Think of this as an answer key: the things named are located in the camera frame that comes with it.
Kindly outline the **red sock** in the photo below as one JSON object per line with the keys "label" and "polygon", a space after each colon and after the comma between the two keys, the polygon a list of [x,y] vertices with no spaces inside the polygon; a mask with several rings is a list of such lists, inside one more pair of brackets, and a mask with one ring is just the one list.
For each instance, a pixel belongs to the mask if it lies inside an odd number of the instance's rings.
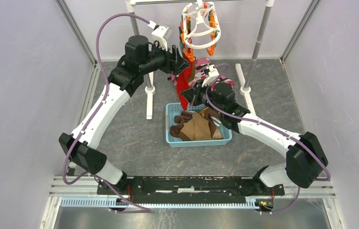
{"label": "red sock", "polygon": [[190,88],[188,84],[188,76],[194,62],[190,62],[190,66],[180,73],[177,77],[176,91],[180,100],[182,109],[185,111],[188,107],[188,101],[180,94],[180,92]]}

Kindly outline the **white round clip hanger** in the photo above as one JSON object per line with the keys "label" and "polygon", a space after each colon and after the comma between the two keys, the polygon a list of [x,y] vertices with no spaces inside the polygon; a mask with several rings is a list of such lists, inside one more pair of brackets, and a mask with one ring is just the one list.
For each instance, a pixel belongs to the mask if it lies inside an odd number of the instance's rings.
{"label": "white round clip hanger", "polygon": [[217,11],[212,1],[197,0],[183,8],[180,41],[183,54],[191,62],[195,61],[195,50],[206,50],[209,56],[213,56],[221,34]]}

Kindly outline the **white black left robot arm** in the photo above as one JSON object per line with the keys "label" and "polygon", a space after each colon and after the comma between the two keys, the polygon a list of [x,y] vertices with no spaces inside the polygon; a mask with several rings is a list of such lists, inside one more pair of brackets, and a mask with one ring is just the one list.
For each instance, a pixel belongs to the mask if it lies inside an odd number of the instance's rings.
{"label": "white black left robot arm", "polygon": [[146,74],[160,70],[178,75],[189,65],[176,45],[164,50],[158,41],[149,42],[142,35],[131,36],[125,44],[125,54],[107,77],[107,83],[96,104],[76,129],[70,134],[60,135],[59,144],[67,161],[106,180],[115,194],[124,193],[127,189],[125,173],[97,150],[106,128],[119,109],[143,84]]}

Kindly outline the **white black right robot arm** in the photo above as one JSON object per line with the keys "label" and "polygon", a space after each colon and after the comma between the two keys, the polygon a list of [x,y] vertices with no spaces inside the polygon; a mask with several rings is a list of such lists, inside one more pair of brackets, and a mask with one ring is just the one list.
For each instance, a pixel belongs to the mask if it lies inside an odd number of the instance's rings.
{"label": "white black right robot arm", "polygon": [[285,158],[284,163],[264,167],[257,173],[258,178],[253,181],[257,194],[264,195],[280,184],[309,188],[314,181],[330,179],[328,160],[315,134],[291,132],[259,118],[236,102],[230,84],[216,83],[210,87],[198,82],[181,95],[192,106],[203,104],[214,110],[226,128],[259,140]]}

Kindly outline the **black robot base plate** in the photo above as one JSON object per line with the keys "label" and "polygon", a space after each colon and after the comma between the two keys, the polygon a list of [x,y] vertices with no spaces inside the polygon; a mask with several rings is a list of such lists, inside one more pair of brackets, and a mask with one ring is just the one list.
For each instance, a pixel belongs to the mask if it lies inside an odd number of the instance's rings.
{"label": "black robot base plate", "polygon": [[113,187],[121,195],[134,195],[136,204],[233,204],[285,194],[281,184],[267,187],[258,178],[242,176],[134,176]]}

